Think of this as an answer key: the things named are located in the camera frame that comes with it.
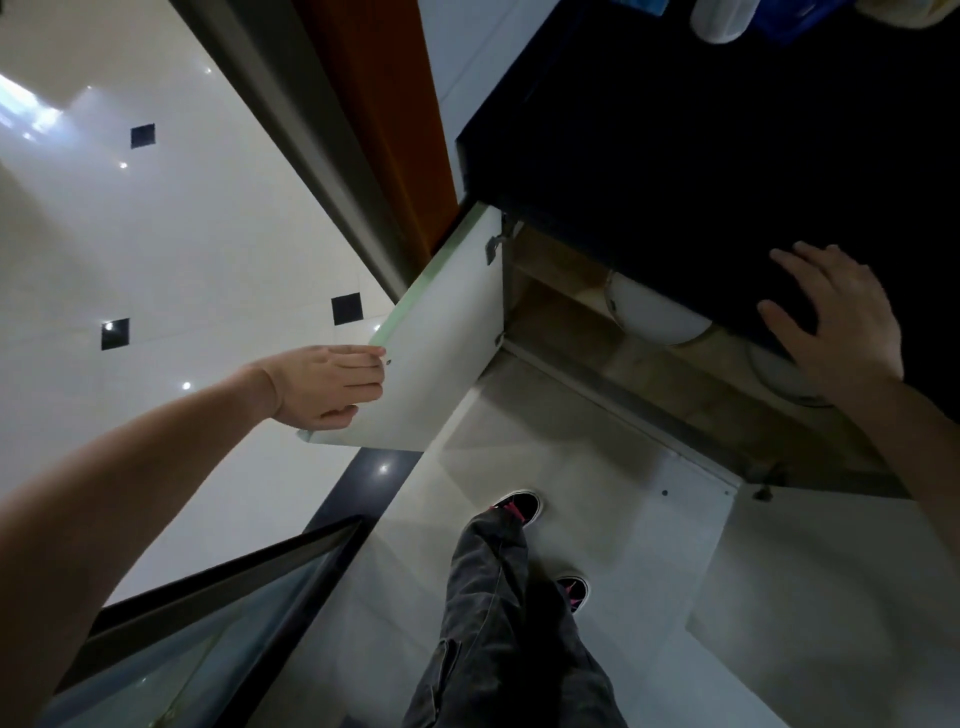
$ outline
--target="sneaker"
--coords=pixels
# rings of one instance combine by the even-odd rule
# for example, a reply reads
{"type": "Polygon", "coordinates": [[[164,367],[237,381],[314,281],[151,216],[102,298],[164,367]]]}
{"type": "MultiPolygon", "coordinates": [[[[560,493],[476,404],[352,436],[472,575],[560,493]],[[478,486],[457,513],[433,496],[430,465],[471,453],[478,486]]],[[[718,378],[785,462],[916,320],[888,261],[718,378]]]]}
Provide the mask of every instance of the sneaker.
{"type": "Polygon", "coordinates": [[[514,491],[493,504],[492,508],[502,508],[510,511],[523,521],[524,526],[530,525],[543,510],[543,501],[533,491],[514,491]]]}
{"type": "Polygon", "coordinates": [[[570,599],[570,612],[576,614],[577,610],[584,606],[587,597],[590,596],[590,586],[583,576],[561,576],[557,579],[561,589],[566,592],[570,599]]]}

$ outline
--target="pants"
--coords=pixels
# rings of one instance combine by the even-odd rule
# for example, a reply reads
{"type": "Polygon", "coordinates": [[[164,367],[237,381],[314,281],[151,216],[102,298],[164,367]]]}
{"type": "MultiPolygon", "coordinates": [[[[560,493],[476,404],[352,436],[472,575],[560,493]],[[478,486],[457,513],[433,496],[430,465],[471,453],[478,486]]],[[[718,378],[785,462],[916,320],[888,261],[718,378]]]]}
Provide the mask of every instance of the pants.
{"type": "Polygon", "coordinates": [[[520,519],[468,523],[453,553],[440,643],[403,728],[626,728],[554,582],[529,579],[520,519]]]}

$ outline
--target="person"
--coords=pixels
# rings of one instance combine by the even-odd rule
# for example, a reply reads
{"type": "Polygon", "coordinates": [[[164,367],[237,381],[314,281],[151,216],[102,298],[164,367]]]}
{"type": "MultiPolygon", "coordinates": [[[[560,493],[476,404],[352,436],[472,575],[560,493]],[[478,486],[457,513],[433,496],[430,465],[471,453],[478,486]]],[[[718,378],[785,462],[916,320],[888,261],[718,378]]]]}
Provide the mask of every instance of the person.
{"type": "MultiPolygon", "coordinates": [[[[960,428],[902,382],[900,329],[879,281],[835,247],[773,251],[813,301],[817,332],[773,302],[760,315],[819,390],[870,437],[960,557],[960,428]]],[[[268,357],[98,438],[0,501],[0,705],[33,724],[127,570],[259,423],[349,425],[382,394],[385,352],[308,347],[268,357]]],[[[622,726],[612,685],[580,642],[579,574],[528,561],[537,494],[468,523],[454,551],[441,639],[405,726],[622,726]],[[537,670],[528,667],[538,664],[537,670]]]]}

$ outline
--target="hand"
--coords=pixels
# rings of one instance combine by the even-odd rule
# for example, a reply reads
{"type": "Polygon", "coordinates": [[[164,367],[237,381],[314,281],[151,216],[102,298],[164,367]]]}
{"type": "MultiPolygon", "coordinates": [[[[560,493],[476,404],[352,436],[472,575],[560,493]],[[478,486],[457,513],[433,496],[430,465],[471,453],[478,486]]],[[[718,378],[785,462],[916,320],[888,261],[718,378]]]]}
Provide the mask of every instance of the hand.
{"type": "Polygon", "coordinates": [[[384,370],[381,347],[304,347],[268,356],[243,368],[262,372],[272,393],[269,417],[303,429],[343,429],[357,402],[379,400],[384,370]]]}
{"type": "Polygon", "coordinates": [[[837,246],[773,250],[817,311],[811,336],[776,303],[761,301],[764,323],[828,400],[850,414],[876,384],[903,379],[900,326],[873,271],[837,246]]]}

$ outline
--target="cabinet door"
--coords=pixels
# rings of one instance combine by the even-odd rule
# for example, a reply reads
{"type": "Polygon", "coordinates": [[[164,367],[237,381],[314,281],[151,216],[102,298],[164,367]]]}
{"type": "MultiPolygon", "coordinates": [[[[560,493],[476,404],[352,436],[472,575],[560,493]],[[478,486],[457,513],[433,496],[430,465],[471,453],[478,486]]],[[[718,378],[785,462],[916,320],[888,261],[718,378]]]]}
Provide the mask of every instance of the cabinet door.
{"type": "Polygon", "coordinates": [[[383,397],[347,429],[302,430],[309,443],[426,450],[496,354],[503,253],[488,260],[500,211],[476,205],[371,339],[387,349],[383,397]]]}

